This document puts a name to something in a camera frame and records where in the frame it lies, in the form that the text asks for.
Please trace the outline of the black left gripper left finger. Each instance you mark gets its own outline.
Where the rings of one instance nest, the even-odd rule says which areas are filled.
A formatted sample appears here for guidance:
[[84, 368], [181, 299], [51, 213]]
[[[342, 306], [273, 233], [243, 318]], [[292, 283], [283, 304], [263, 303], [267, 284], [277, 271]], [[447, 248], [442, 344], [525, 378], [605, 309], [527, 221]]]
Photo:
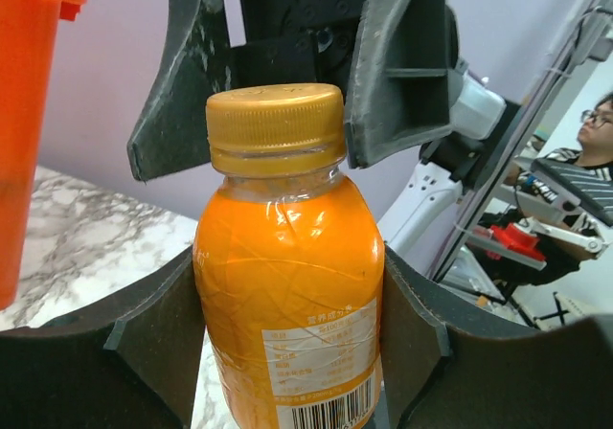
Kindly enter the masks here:
[[41, 327], [1, 334], [4, 428], [188, 428], [205, 321], [192, 252]]

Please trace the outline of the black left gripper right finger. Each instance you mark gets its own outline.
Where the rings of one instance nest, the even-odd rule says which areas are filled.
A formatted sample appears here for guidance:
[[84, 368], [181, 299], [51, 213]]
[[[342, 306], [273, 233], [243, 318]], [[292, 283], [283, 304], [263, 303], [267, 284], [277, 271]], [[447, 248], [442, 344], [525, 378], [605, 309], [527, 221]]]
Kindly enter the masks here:
[[385, 256], [381, 360], [394, 428], [608, 428], [612, 318], [549, 331], [491, 314]]

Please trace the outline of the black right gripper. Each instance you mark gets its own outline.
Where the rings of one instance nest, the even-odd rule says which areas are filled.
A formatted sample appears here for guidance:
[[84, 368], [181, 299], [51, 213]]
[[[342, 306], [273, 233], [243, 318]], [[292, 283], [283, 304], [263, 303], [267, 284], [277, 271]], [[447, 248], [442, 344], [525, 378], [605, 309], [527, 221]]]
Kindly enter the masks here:
[[[232, 48], [236, 85], [348, 86], [351, 168], [450, 133], [453, 15], [445, 0], [240, 3], [245, 43]], [[133, 178], [209, 163], [206, 100], [232, 85], [224, 0], [169, 0], [159, 69], [126, 146]]]

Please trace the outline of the small orange juice bottle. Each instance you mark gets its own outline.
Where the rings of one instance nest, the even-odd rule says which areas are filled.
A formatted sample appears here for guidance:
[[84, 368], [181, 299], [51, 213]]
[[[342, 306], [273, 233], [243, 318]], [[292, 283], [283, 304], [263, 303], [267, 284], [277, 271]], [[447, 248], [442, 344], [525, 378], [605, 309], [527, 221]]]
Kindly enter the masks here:
[[324, 83], [206, 103], [223, 183], [199, 219], [193, 269], [241, 428], [360, 428], [379, 398], [385, 245], [340, 169], [343, 111]]

